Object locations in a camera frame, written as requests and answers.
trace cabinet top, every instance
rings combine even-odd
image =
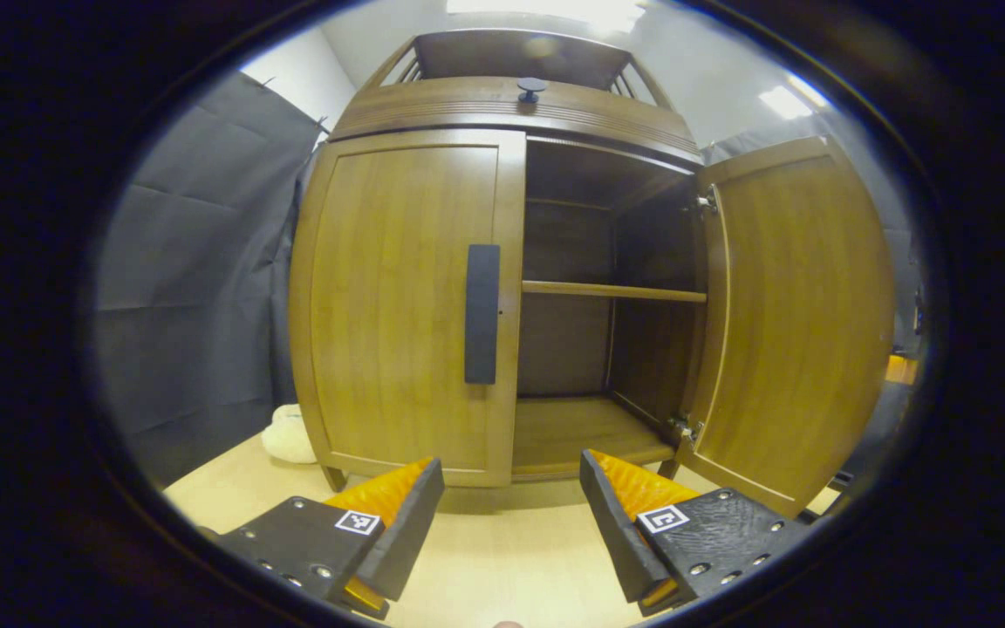
[[[578,36],[518,29],[474,28],[416,36],[422,78],[537,76],[552,82],[609,89],[631,53]]]

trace door hinge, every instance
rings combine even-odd
[[[700,208],[700,215],[705,215],[707,212],[719,214],[719,204],[716,202],[715,183],[709,186],[709,190],[705,192],[705,195],[697,196],[697,207]]]
[[[673,429],[677,432],[677,436],[689,439],[692,448],[695,449],[697,439],[700,438],[700,433],[705,429],[705,422],[697,421],[694,426],[689,426],[689,421],[688,413],[675,414],[675,416],[669,418],[669,424],[673,426]]]
[[[697,421],[697,424],[690,426],[690,428],[685,428],[684,437],[689,439],[692,444],[692,449],[697,448],[697,442],[700,441],[700,433],[705,430],[705,422]]]

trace open cabinet door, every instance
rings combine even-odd
[[[709,317],[677,460],[794,517],[874,409],[893,274],[873,203],[843,152],[807,138],[700,175]]]
[[[524,211],[524,133],[324,149],[289,286],[296,397],[321,464],[374,476],[435,456],[446,484],[511,481]]]

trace table surface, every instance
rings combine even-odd
[[[366,479],[352,474],[347,485]],[[698,492],[718,488],[683,468],[677,481]],[[216,533],[286,497],[324,500],[333,493],[318,465],[271,458],[258,436],[165,489],[191,524]],[[490,628],[511,620],[525,628],[618,628],[641,619],[618,588],[579,481],[566,479],[447,488],[386,624]]]

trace wooden cabinet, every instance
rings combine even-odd
[[[881,389],[893,335],[889,251],[829,139],[778,144],[700,174],[710,301],[701,424],[677,460],[796,516],[840,469]]]
[[[511,476],[526,139],[416,131],[328,147],[296,230],[290,334],[325,465],[424,456],[450,482]],[[497,382],[463,381],[467,247],[499,246]]]
[[[555,82],[519,102],[535,36],[415,38],[323,149],[290,279],[319,461],[336,484],[439,456],[450,485],[499,486],[575,476],[591,446],[799,512],[889,354],[865,190],[818,138],[702,168],[644,68],[602,44],[558,38],[586,60],[542,68]],[[475,56],[495,48],[510,66]],[[471,245],[498,247],[493,383],[464,369]]]

